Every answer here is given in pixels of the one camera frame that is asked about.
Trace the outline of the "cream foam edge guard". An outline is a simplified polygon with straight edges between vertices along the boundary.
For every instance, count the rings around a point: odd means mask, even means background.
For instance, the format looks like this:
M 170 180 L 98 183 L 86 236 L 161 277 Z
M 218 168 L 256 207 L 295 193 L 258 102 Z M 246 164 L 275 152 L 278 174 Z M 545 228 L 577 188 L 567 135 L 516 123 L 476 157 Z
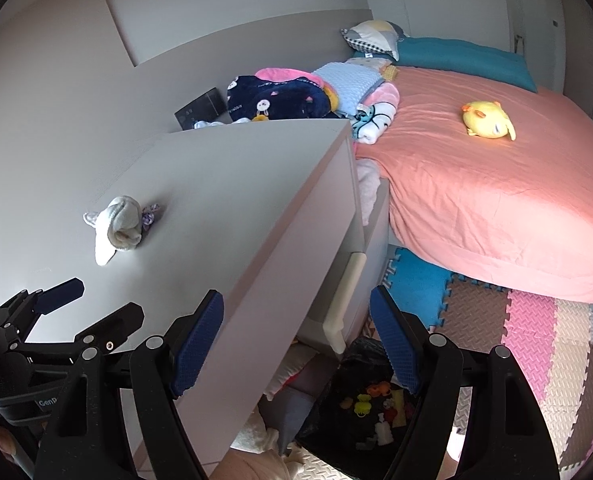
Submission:
M 338 356 L 345 351 L 347 344 L 343 336 L 344 316 L 347 314 L 357 284 L 363 274 L 367 255 L 365 252 L 352 252 L 345 267 L 333 299 L 323 322 L 323 332 L 328 344 Z

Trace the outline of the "navy cartoon fleece blanket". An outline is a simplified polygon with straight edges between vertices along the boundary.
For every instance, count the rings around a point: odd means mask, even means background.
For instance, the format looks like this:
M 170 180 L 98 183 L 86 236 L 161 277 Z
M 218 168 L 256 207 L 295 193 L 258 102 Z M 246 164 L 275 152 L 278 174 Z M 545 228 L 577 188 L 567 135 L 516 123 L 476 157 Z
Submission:
M 227 88 L 227 107 L 233 122 L 337 118 L 325 91 L 306 78 L 275 82 L 238 76 Z

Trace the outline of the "white quilted towel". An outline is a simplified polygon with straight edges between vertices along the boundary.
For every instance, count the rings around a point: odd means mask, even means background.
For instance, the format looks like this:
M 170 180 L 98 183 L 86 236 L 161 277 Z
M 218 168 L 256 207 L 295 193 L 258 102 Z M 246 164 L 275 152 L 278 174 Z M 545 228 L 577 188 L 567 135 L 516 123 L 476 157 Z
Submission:
M 88 211 L 84 222 L 95 230 L 95 261 L 106 266 L 118 252 L 130 252 L 141 242 L 141 207 L 133 197 L 115 197 L 102 211 Z

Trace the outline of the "teal long pillow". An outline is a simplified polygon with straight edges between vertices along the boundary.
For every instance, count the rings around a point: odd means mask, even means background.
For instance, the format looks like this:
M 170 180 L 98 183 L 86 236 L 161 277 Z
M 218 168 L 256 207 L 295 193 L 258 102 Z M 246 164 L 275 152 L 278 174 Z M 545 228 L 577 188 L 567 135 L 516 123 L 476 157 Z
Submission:
M 396 66 L 447 70 L 512 84 L 537 92 L 525 58 L 517 53 L 458 39 L 407 37 L 399 42 L 399 59 L 381 53 L 354 52 L 354 58 L 386 58 Z

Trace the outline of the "yellow duck plush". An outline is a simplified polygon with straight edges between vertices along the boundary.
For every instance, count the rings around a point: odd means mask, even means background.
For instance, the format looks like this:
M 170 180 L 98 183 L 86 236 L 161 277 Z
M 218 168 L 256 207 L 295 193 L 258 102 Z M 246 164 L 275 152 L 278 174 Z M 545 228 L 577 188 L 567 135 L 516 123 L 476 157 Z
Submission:
M 511 141 L 517 138 L 513 123 L 499 102 L 470 102 L 461 107 L 461 113 L 469 136 L 481 136 L 485 139 L 509 136 Z

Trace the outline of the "black trash bin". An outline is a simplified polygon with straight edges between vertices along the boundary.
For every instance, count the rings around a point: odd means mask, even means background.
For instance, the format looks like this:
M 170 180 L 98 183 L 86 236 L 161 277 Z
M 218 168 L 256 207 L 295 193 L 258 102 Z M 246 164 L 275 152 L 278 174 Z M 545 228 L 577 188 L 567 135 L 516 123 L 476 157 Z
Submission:
M 296 442 L 353 479 L 443 479 L 463 357 L 425 342 L 417 389 L 393 379 L 380 340 L 355 339 L 306 417 Z

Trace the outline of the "purple plaid hair scrunchie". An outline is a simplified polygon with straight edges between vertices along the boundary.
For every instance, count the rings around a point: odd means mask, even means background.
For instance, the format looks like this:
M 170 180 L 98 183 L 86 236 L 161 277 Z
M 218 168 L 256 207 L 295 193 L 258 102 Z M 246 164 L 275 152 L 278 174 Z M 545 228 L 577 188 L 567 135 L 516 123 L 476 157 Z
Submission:
M 151 229 L 153 223 L 156 221 L 156 219 L 158 219 L 160 209 L 161 207 L 159 204 L 151 204 L 144 207 L 144 209 L 141 211 L 140 220 L 142 232 L 148 232 Z

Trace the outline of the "beige foam floor mat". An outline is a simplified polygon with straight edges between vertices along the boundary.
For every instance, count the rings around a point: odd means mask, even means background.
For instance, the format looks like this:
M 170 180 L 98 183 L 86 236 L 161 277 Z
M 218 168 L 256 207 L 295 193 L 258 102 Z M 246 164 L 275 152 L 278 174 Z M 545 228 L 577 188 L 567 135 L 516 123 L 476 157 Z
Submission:
M 439 332 L 461 348 L 489 352 L 502 344 L 510 290 L 453 276 Z M 593 309 L 581 302 L 554 300 L 554 353 L 546 396 L 537 404 L 561 478 L 569 479 L 593 452 Z

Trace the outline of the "blue foam floor mat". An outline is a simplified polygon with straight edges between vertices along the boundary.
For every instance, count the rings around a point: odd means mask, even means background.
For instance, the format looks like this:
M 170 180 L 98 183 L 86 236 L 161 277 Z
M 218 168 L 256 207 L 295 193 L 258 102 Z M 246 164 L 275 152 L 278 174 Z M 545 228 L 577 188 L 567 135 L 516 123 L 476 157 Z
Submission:
M 397 307 L 415 314 L 428 330 L 443 325 L 444 299 L 452 273 L 417 257 L 403 247 L 389 246 L 382 284 Z

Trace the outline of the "pink white cartoon blanket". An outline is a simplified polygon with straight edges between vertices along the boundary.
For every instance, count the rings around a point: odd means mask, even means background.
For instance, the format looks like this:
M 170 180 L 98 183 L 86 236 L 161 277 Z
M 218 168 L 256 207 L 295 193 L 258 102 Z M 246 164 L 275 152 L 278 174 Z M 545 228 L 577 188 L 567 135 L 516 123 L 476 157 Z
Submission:
M 340 118 L 348 119 L 353 130 L 353 139 L 360 144 L 375 144 L 382 133 L 387 130 L 397 114 L 397 107 L 400 103 L 400 95 L 397 88 L 389 82 L 384 82 L 359 105 L 354 115 L 341 115 L 336 112 L 338 98 L 336 92 L 331 89 L 321 77 L 314 73 L 306 73 L 303 70 L 292 70 L 292 68 L 267 67 L 258 70 L 255 76 L 268 81 L 288 81 L 297 78 L 306 78 L 318 84 L 327 94 L 331 109 Z

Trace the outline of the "black wall switch panel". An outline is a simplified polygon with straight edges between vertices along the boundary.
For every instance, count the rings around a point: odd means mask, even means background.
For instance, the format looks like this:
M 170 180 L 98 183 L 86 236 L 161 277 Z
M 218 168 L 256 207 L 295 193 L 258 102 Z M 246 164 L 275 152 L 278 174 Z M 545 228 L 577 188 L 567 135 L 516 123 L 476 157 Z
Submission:
M 227 112 L 226 102 L 217 88 L 201 94 L 175 113 L 182 130 L 193 129 L 198 122 L 215 122 Z

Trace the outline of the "light blue folded blanket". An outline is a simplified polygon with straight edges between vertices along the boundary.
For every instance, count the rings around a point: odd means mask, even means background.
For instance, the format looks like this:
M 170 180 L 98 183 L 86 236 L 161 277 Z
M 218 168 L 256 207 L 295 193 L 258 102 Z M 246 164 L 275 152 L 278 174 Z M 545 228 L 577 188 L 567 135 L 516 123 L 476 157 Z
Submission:
M 341 62 L 327 63 L 314 70 L 314 75 L 336 92 L 336 112 L 341 115 L 354 115 L 357 105 L 385 82 L 377 70 Z

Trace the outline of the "checkered patchwork pillow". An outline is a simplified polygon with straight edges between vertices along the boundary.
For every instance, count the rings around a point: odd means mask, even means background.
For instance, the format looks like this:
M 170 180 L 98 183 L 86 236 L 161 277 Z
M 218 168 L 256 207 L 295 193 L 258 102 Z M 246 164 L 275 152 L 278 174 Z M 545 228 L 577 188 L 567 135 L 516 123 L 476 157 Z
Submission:
M 384 54 L 397 61 L 399 43 L 406 38 L 399 25 L 383 20 L 369 20 L 350 28 L 342 28 L 340 34 L 355 51 Z

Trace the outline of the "pink foam floor mat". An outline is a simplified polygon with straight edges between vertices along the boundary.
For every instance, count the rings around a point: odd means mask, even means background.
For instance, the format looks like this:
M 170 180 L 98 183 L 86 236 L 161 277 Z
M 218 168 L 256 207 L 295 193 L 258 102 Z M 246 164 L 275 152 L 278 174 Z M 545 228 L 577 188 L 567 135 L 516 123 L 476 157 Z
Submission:
M 554 298 L 510 290 L 502 344 L 511 351 L 542 403 L 549 383 L 557 306 Z

